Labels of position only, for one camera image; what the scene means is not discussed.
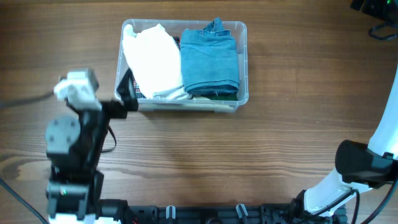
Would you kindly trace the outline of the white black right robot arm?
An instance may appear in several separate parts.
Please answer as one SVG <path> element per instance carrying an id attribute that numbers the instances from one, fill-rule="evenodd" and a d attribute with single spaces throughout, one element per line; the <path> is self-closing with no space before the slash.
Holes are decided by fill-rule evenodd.
<path id="1" fill-rule="evenodd" d="M 352 198 L 389 184 L 391 187 L 364 222 L 371 223 L 397 190 L 397 83 L 394 82 L 382 119 L 367 144 L 344 140 L 334 169 L 316 186 L 302 191 L 289 208 L 289 222 L 324 222 Z"/>

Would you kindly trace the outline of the dark green cloth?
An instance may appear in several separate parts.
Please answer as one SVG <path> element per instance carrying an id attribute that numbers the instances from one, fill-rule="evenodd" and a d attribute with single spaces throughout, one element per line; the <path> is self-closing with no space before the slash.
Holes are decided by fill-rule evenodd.
<path id="1" fill-rule="evenodd" d="M 219 95 L 203 95 L 203 97 L 216 101 L 237 101 L 237 93 L 219 94 Z"/>

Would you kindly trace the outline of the white cloth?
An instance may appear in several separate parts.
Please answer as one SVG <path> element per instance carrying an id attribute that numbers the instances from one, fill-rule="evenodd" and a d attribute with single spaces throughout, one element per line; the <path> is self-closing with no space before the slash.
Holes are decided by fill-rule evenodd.
<path id="1" fill-rule="evenodd" d="M 123 52 L 141 93 L 147 99 L 187 100 L 184 90 L 180 49 L 161 24 L 135 33 L 123 29 Z"/>

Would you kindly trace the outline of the red navy plaid cloth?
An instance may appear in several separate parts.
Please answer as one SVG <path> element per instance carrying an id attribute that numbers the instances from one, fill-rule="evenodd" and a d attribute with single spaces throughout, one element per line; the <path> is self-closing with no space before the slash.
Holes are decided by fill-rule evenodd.
<path id="1" fill-rule="evenodd" d="M 180 37 L 179 36 L 173 36 L 174 41 L 177 44 L 177 47 L 180 47 Z M 141 92 L 141 89 L 136 82 L 136 80 L 133 81 L 133 87 L 134 87 L 134 92 L 136 94 L 136 98 L 146 98 L 145 95 Z"/>

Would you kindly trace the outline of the cream cloth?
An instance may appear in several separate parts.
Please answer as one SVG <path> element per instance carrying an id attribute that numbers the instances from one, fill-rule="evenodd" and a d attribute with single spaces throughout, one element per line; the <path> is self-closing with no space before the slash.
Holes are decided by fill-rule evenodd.
<path id="1" fill-rule="evenodd" d="M 194 97 L 192 100 L 165 100 L 165 99 L 138 99 L 139 111 L 154 110 L 187 110 L 187 111 L 213 111 L 232 113 L 236 110 L 234 104 L 224 101 L 209 100 L 204 97 Z"/>

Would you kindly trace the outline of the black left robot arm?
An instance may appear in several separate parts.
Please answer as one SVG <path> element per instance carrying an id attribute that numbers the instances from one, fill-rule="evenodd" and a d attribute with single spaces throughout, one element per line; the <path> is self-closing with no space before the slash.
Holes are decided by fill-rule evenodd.
<path id="1" fill-rule="evenodd" d="M 45 132 L 51 174 L 46 190 L 50 223 L 131 223 L 126 200 L 100 198 L 104 175 L 97 166 L 111 119 L 126 119 L 137 111 L 134 77 L 128 70 L 117 92 L 121 101 L 96 97 L 99 87 L 90 68 L 72 70 L 54 87 L 78 117 L 61 116 Z"/>

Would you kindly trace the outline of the clear plastic storage container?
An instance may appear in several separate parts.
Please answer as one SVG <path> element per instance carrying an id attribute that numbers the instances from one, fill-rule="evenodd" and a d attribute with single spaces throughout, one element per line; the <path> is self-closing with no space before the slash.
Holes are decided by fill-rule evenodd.
<path id="1" fill-rule="evenodd" d="M 173 36 L 181 36 L 185 29 L 202 29 L 210 21 L 189 20 L 160 20 L 160 19 L 127 19 L 122 26 L 131 26 L 135 33 L 161 24 L 165 31 Z M 192 100 L 153 100 L 139 98 L 139 111 L 154 110 L 188 110 L 188 111 L 214 111 L 220 113 L 233 113 L 249 99 L 248 84 L 248 31 L 246 24 L 241 21 L 223 21 L 223 26 L 231 31 L 236 40 L 239 65 L 239 91 L 237 100 L 209 100 L 196 96 Z"/>

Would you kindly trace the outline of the blue cloth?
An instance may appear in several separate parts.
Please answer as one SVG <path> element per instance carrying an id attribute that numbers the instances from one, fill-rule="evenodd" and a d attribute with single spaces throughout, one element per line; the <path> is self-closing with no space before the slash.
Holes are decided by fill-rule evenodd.
<path id="1" fill-rule="evenodd" d="M 184 89 L 191 95 L 239 91 L 236 40 L 217 17 L 203 29 L 186 29 L 180 41 Z"/>

